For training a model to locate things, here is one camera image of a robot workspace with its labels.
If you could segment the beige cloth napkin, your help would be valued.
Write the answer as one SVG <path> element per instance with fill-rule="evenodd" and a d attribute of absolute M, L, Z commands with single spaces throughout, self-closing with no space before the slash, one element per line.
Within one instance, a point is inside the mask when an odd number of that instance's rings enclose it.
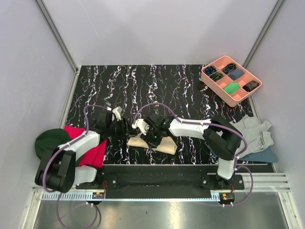
<path fill-rule="evenodd" d="M 145 148 L 145 149 L 152 149 L 161 153 L 175 155 L 178 146 L 171 137 L 169 136 L 162 137 L 161 143 L 157 147 L 154 147 L 154 146 L 148 146 L 148 144 L 143 139 L 141 139 L 140 136 L 141 134 L 131 137 L 127 141 L 127 145 L 133 147 Z"/>

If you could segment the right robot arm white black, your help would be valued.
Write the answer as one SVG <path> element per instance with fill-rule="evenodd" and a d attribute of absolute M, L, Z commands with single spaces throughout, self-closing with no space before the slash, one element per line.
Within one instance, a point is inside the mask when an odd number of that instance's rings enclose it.
<path fill-rule="evenodd" d="M 233 182 L 234 158 L 242 141 L 242 134 L 223 118 L 190 120 L 173 115 L 162 118 L 151 114 L 137 119 L 133 128 L 141 132 L 140 138 L 149 148 L 157 149 L 171 137 L 191 137 L 202 139 L 218 157 L 216 183 L 222 189 Z"/>

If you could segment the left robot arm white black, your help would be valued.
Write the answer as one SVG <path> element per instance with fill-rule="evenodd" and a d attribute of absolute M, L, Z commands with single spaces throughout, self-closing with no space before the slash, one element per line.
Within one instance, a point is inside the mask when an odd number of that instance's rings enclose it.
<path fill-rule="evenodd" d="M 51 129 L 35 140 L 40 164 L 34 179 L 45 191 L 67 193 L 72 186 L 87 183 L 97 189 L 103 177 L 102 167 L 109 137 L 126 139 L 135 131 L 121 116 L 122 108 L 102 108 L 97 118 L 85 118 L 85 128 L 66 126 Z"/>

